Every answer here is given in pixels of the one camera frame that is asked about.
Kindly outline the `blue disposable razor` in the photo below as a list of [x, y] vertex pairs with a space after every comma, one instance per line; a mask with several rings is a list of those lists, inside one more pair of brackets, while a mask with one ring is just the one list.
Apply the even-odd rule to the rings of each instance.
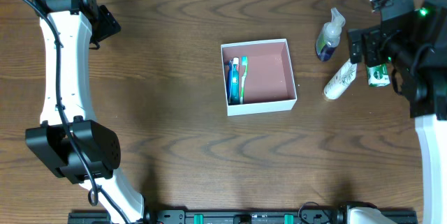
[[227, 99], [228, 104], [230, 105], [231, 102], [231, 80], [232, 80], [232, 72], [233, 72], [233, 60], [230, 60], [227, 64], [228, 66], [228, 73], [227, 73], [227, 81], [226, 81], [226, 91], [227, 91]]

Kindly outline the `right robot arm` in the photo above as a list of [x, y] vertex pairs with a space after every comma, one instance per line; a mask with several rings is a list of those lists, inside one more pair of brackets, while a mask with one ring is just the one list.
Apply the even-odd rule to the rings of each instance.
[[351, 63], [390, 63], [415, 121], [423, 164], [423, 222], [446, 222], [446, 0], [371, 0], [380, 24], [348, 32]]

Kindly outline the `green soap bar pack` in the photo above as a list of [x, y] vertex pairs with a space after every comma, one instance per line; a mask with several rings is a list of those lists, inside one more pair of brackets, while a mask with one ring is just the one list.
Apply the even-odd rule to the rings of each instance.
[[385, 87], [390, 84], [388, 69], [385, 64], [366, 67], [367, 82], [370, 87]]

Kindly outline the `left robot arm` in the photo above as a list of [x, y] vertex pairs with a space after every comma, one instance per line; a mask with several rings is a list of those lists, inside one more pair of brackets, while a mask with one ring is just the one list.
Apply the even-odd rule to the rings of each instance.
[[45, 43], [45, 97], [40, 123], [25, 133], [30, 150], [54, 176], [85, 188], [111, 223], [142, 223], [145, 200], [120, 169], [116, 133], [96, 118], [89, 52], [119, 33], [97, 0], [32, 0]]

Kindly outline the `green white toothbrush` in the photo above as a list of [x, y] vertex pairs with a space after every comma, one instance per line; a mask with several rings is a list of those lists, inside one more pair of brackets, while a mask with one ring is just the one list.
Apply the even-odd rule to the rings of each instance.
[[244, 88], [245, 88], [245, 81], [246, 81], [247, 73], [248, 73], [248, 58], [247, 58], [247, 56], [242, 57], [242, 67], [244, 68], [244, 72], [241, 77], [240, 104], [244, 103]]

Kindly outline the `teal toothpaste tube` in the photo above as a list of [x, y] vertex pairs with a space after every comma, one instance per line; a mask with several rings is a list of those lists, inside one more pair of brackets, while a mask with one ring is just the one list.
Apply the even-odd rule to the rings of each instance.
[[230, 104], [231, 105], [237, 105], [240, 102], [239, 65], [240, 65], [239, 58], [234, 57], [232, 60], [231, 79], [230, 79]]

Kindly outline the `clear pump soap bottle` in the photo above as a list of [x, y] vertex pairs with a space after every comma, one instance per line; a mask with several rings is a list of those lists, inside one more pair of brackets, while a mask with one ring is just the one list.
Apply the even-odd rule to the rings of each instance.
[[341, 40], [343, 26], [346, 24], [344, 16], [336, 9], [331, 8], [331, 20], [326, 22], [316, 39], [316, 56], [320, 61], [328, 61]]

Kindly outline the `white leaf-print lotion tube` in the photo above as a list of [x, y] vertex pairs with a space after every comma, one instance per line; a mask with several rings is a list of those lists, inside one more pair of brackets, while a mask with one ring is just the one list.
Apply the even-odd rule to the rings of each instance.
[[357, 64], [348, 60], [332, 77], [323, 89], [323, 97], [326, 100], [338, 99], [355, 80]]

